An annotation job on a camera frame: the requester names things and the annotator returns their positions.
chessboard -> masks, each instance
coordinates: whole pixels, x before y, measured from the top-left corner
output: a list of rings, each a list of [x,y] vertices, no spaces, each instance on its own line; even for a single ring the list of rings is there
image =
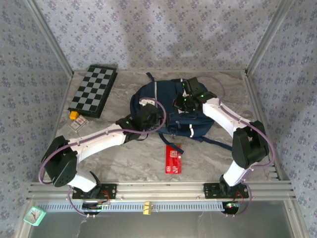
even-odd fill
[[[100,118],[116,76],[115,68],[90,66],[68,110]]]

marble floor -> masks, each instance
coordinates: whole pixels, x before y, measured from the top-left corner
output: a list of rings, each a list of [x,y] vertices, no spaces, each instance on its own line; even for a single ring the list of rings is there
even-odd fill
[[[208,72],[153,72],[156,80],[174,78],[191,78],[210,74]],[[76,138],[108,127],[116,120],[130,114],[131,96],[150,79],[142,72],[119,71],[104,111],[100,119],[87,118],[88,124],[78,133],[69,124],[69,103],[75,95],[85,72],[75,72],[71,82],[66,103],[58,123],[57,136],[66,139]],[[247,119],[253,119],[252,108],[244,88],[240,73],[213,72],[226,90],[223,102],[233,111]],[[221,96],[222,90],[218,83],[210,78],[199,78],[210,91]],[[215,123],[207,134],[208,138],[231,144],[229,134]],[[219,177],[229,168],[231,152],[218,146],[199,143],[185,137],[166,137],[171,142],[182,144],[185,153],[182,155],[182,173],[179,175],[165,174],[165,144],[157,134],[150,134],[144,141],[131,141],[94,154],[79,164],[79,167],[93,171],[101,181],[218,181]],[[268,171],[257,169],[249,174],[249,180],[267,180]]]

navy blue backpack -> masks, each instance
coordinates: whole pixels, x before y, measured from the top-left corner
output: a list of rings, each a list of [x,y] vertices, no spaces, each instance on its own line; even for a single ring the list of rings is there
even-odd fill
[[[155,81],[150,73],[147,76],[152,80],[152,82],[142,86],[131,98],[130,111],[132,114],[137,113],[142,105],[139,103],[141,98],[150,97],[156,98],[166,109],[166,113],[169,115],[169,123],[166,127],[162,127],[157,131],[160,138],[166,145],[171,146],[181,154],[184,153],[183,150],[178,148],[175,144],[168,142],[163,134],[175,135],[175,136],[186,136],[193,140],[199,142],[207,142],[209,144],[215,144],[227,150],[231,150],[232,147],[223,144],[218,141],[214,141],[204,137],[210,130],[214,123],[214,120],[207,117],[200,112],[185,113],[179,111],[174,107],[173,101],[176,98],[177,93],[183,93],[183,81],[185,79],[172,79],[172,80],[162,80]],[[205,92],[207,88],[200,84]]]

yellow clip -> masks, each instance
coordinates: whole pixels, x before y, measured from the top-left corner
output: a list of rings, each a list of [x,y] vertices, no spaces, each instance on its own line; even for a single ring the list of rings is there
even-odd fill
[[[152,212],[152,202],[145,202],[143,208],[143,215],[150,215]]]
[[[69,118],[72,120],[76,120],[78,117],[79,117],[79,113],[75,111],[72,111],[69,115]]]

red packet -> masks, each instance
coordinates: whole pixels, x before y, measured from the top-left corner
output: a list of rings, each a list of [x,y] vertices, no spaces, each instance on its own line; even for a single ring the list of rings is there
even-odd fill
[[[166,165],[165,173],[177,175],[182,173],[182,155],[169,145],[166,146]]]

